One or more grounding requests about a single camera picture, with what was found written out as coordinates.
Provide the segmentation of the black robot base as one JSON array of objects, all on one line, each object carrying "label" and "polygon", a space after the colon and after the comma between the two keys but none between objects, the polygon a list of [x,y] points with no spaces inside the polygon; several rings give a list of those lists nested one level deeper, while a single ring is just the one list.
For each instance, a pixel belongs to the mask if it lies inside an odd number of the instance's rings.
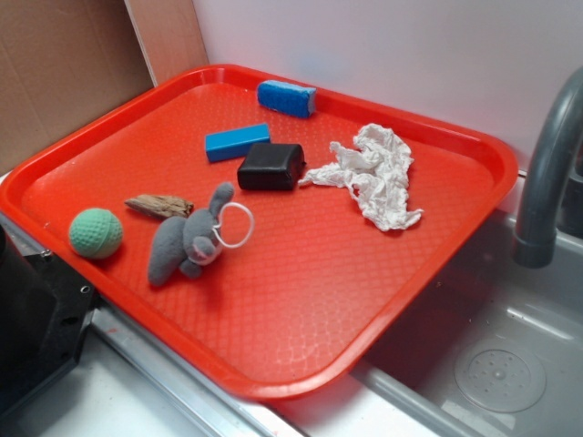
[{"label": "black robot base", "polygon": [[23,255],[1,231],[1,416],[78,364],[97,291],[52,252]]}]

